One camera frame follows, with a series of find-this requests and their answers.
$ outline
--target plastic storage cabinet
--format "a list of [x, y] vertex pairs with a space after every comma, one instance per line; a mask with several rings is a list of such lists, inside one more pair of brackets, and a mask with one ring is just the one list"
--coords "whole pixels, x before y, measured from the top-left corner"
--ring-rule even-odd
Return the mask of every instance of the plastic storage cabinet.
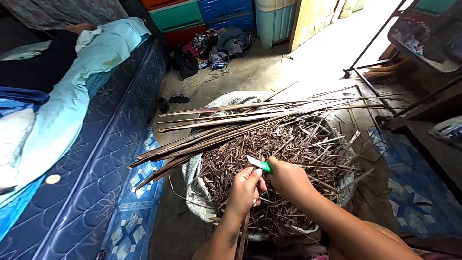
[[197, 4], [205, 23], [214, 23], [253, 11], [252, 0], [201, 0]]
[[208, 29], [216, 29], [219, 30], [221, 28], [230, 28], [230, 27], [241, 28], [243, 31], [250, 31], [255, 29], [254, 25], [254, 14], [248, 13], [243, 16], [231, 18], [226, 21], [216, 22], [212, 24], [207, 24]]
[[159, 9], [166, 6], [175, 5], [181, 2], [186, 2], [188, 0], [141, 0], [143, 4], [146, 6], [148, 11]]
[[188, 44], [192, 39], [194, 39], [196, 34], [201, 34], [206, 31], [206, 25], [198, 25], [191, 28], [167, 32], [164, 34], [164, 39], [170, 48], [174, 48], [178, 45]]
[[263, 48], [270, 49], [276, 41], [292, 33], [297, 0], [255, 0], [257, 34]]
[[152, 10], [149, 14], [162, 33], [204, 22], [196, 0]]

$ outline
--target white plastic container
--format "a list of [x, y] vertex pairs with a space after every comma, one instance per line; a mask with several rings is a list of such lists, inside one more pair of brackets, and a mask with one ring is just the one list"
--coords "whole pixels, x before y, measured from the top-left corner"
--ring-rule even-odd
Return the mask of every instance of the white plastic container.
[[263, 48], [284, 40], [292, 33], [297, 0], [254, 0], [257, 34]]

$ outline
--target wooden door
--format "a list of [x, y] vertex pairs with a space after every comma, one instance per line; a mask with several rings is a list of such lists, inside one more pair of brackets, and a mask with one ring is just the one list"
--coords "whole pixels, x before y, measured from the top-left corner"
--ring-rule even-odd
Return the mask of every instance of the wooden door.
[[289, 51], [296, 48], [330, 24], [339, 0], [298, 0]]

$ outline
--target flip-flop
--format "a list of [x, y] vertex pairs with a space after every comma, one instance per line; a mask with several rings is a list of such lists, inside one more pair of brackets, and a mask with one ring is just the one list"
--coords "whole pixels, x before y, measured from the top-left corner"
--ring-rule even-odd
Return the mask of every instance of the flip-flop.
[[185, 97], [183, 94], [180, 94], [180, 93], [171, 96], [169, 99], [170, 104], [181, 104], [181, 103], [188, 103], [188, 102], [189, 102], [189, 98]]
[[170, 105], [166, 99], [164, 99], [163, 97], [160, 97], [157, 99], [156, 108], [160, 110], [162, 114], [165, 114], [169, 111]]

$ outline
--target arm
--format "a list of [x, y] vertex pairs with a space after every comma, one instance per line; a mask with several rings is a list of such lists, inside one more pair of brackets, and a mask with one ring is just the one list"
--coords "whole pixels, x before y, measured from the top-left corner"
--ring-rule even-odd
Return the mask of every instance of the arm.
[[371, 228], [321, 195], [305, 171], [291, 163], [268, 159], [274, 171], [271, 184], [281, 195], [321, 226], [348, 259], [421, 260], [410, 248]]
[[266, 191], [261, 169], [247, 167], [236, 174], [228, 198], [225, 213], [210, 241], [208, 260], [233, 260], [241, 222], [252, 206], [259, 206], [260, 199], [256, 184]]

